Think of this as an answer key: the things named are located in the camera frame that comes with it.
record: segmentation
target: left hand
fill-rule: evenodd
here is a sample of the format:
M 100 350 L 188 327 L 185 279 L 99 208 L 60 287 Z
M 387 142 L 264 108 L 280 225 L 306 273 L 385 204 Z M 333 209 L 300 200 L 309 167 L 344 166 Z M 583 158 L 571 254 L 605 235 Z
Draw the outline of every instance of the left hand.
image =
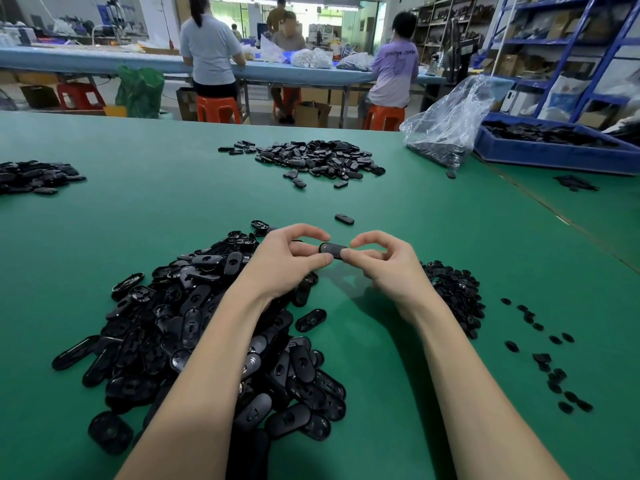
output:
M 325 231 L 308 224 L 294 224 L 271 231 L 236 283 L 260 298 L 272 300 L 291 291 L 311 271 L 331 264 L 333 256 L 318 252 L 318 246 L 292 242 L 302 236 L 323 242 L 331 240 Z

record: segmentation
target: transparent bag of black parts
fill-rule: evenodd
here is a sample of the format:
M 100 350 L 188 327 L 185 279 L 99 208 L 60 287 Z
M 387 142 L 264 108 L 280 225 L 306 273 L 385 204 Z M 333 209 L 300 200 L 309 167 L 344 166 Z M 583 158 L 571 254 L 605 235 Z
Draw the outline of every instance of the transparent bag of black parts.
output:
M 400 131 L 412 151 L 457 170 L 474 149 L 476 133 L 493 105 L 492 83 L 471 76 L 425 112 L 404 120 Z
M 160 113 L 160 101 L 164 89 L 162 72 L 150 68 L 118 68 L 120 87 L 116 95 L 116 104 L 127 108 L 130 118 L 155 120 Z

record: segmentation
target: green garbage bag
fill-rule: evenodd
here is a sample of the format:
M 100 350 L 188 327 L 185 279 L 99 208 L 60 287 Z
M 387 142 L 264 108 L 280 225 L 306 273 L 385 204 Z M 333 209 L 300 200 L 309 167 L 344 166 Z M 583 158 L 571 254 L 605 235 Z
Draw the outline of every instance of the green garbage bag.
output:
M 160 112 L 160 99 L 164 89 L 164 75 L 156 69 L 133 70 L 118 67 L 120 87 L 116 104 L 127 108 L 129 118 L 156 120 Z

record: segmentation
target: gray shirt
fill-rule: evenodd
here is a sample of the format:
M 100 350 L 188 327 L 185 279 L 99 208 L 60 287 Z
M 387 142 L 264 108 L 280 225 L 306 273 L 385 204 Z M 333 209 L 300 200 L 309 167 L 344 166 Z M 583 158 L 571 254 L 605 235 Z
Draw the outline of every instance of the gray shirt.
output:
M 293 37 L 287 37 L 281 30 L 273 34 L 273 37 L 271 37 L 271 41 L 278 47 L 283 49 L 285 52 L 307 48 L 304 37 L 302 37 L 302 35 L 300 35 L 298 32 L 296 32 Z
M 180 55 L 193 59 L 193 79 L 198 84 L 222 86 L 232 84 L 233 55 L 242 52 L 240 42 L 225 23 L 213 15 L 202 15 L 202 26 L 190 18 L 180 29 Z

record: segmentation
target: green work surface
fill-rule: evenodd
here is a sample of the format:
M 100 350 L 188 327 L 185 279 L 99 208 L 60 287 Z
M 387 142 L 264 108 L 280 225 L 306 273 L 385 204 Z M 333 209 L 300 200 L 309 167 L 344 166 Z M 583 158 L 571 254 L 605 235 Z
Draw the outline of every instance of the green work surface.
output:
M 533 198 L 640 273 L 640 178 L 492 165 Z M 553 177 L 576 175 L 599 187 L 571 192 Z
M 248 139 L 344 139 L 373 152 L 387 174 L 366 173 L 334 190 L 283 168 L 217 147 Z M 69 161 L 88 180 L 52 198 L 0 198 L 0 303 L 4 359 L 0 478 L 111 478 L 124 456 L 104 454 L 86 434 L 105 409 L 104 387 L 85 389 L 87 358 L 54 372 L 53 357 L 104 325 L 111 287 L 206 247 L 252 219 L 306 221 L 347 244 L 380 228 L 411 242 L 425 262 L 469 269 L 481 282 L 486 318 L 474 346 L 551 453 L 576 479 L 640 477 L 637 345 L 640 277 L 553 213 L 471 160 L 456 180 L 402 145 L 402 135 L 214 125 L 92 116 L 0 114 L 4 159 Z M 336 213 L 353 226 L 334 220 Z M 281 480 L 454 477 L 428 367 L 415 334 L 353 268 L 321 270 L 308 306 L 327 321 L 308 336 L 343 382 L 347 416 L 316 443 L 295 433 L 273 443 L 269 478 Z M 500 298 L 513 300 L 505 306 Z M 527 325 L 516 305 L 537 314 Z M 553 345 L 566 331 L 574 344 Z M 521 352 L 504 346 L 514 340 Z M 562 413 L 532 353 L 550 353 L 563 384 L 595 410 Z M 473 401 L 470 393 L 464 401 Z M 146 408 L 124 415 L 139 431 Z

